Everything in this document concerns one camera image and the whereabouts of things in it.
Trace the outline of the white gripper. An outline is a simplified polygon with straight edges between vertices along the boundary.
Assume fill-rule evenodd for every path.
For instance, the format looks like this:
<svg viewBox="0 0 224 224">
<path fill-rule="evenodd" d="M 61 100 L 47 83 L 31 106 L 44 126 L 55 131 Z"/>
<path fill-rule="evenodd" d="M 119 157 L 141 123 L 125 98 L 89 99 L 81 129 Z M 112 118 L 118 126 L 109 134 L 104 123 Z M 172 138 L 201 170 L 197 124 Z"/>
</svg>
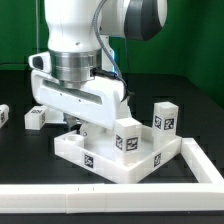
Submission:
<svg viewBox="0 0 224 224">
<path fill-rule="evenodd" d="M 67 89 L 51 75 L 33 70 L 31 86 L 37 103 L 87 121 L 79 129 L 84 138 L 94 135 L 94 124 L 112 130 L 117 119 L 130 116 L 128 103 L 122 100 L 123 84 L 117 80 L 97 76 L 79 89 Z"/>
</svg>

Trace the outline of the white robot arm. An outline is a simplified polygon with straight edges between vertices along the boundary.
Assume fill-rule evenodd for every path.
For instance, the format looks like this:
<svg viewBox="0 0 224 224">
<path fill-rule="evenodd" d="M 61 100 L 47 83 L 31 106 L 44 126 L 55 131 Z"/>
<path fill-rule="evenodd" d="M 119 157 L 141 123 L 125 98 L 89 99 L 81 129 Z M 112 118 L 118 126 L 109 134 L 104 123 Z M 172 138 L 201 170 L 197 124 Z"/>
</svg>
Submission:
<svg viewBox="0 0 224 224">
<path fill-rule="evenodd" d="M 106 129 L 130 115 L 128 90 L 102 38 L 147 41 L 167 0 L 44 0 L 48 50 L 29 58 L 35 100 Z"/>
</svg>

